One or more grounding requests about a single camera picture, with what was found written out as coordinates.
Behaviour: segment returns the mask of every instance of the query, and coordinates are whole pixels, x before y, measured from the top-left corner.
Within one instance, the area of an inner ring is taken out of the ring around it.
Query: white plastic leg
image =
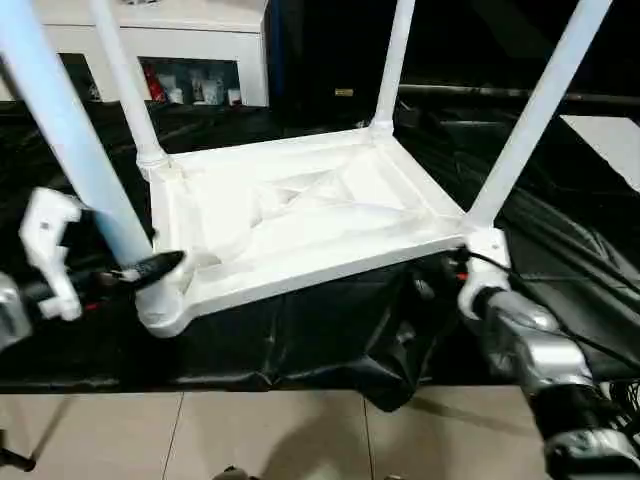
[[[393,130],[393,109],[398,96],[398,86],[409,41],[414,5],[415,0],[398,0],[396,5],[387,49],[387,60],[384,64],[384,73],[378,93],[378,105],[372,122],[372,126],[376,129]]]
[[[469,223],[493,224],[558,108],[612,0],[580,0],[527,106],[471,210]]]
[[[71,80],[31,0],[0,1],[0,52],[41,132],[121,265],[153,254]],[[182,296],[165,282],[139,293],[140,319],[156,335],[175,331]]]
[[[149,169],[167,165],[169,157],[158,143],[144,99],[136,87],[133,68],[140,70],[142,76],[140,64],[130,61],[110,0],[91,0],[89,3],[98,35],[102,40],[107,60],[111,65],[118,86],[120,104],[136,143],[138,167],[140,167],[142,175],[149,180]]]

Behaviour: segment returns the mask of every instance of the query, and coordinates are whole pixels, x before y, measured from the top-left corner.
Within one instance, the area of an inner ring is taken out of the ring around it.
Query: black cloth
[[[147,186],[119,105],[87,108],[152,234]],[[262,109],[152,106],[151,114],[170,153],[329,130],[284,128]],[[508,112],[441,108],[419,125],[400,125],[396,136],[468,207],[514,119]],[[72,189],[23,106],[0,111],[0,149],[0,270],[21,278],[27,272],[15,229],[31,189]],[[638,299],[608,270],[640,280],[640,217],[625,214],[640,210],[640,195],[560,119],[518,187],[498,225],[531,293],[573,329],[640,360]],[[112,302],[79,321],[40,324],[0,354],[0,392],[342,388],[392,410],[422,384],[504,382],[491,375],[460,323],[458,286],[442,265],[436,255],[290,292],[196,319],[164,340],[146,332],[130,300]],[[421,282],[433,294],[420,295]],[[637,373],[585,352],[599,379]]]

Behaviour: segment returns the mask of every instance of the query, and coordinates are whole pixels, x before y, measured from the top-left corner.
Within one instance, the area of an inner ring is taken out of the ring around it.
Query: white cabinet
[[[104,102],[118,100],[115,82],[86,0],[33,0],[54,48],[85,57]],[[235,62],[242,103],[266,106],[264,11],[267,0],[160,0],[149,5],[114,2],[127,50],[139,58]],[[145,79],[136,78],[149,99]],[[0,82],[0,100],[11,100]]]

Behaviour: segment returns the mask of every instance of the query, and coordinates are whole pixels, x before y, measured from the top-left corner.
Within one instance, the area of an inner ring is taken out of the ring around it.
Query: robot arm
[[[148,287],[184,257],[183,252],[165,252],[125,268],[114,268],[115,262],[107,264],[109,259],[102,258],[71,270],[66,261],[74,242],[67,239],[74,228],[84,243],[93,228],[93,217],[83,204],[55,190],[34,190],[19,234],[27,260],[42,279],[17,285],[0,272],[0,351],[31,335],[35,321],[53,317],[75,320],[102,300]]]
[[[548,473],[640,478],[634,442],[618,430],[616,409],[594,383],[578,344],[551,312],[512,291],[498,268],[509,266],[502,232],[474,232],[467,247],[480,255],[467,262],[460,309],[492,368],[522,388],[544,440]]]

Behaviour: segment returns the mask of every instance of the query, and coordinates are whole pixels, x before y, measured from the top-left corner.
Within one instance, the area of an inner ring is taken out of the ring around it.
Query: tiled floor
[[[352,392],[0,396],[30,474],[0,480],[533,480],[540,441],[514,388],[429,388],[387,414]]]

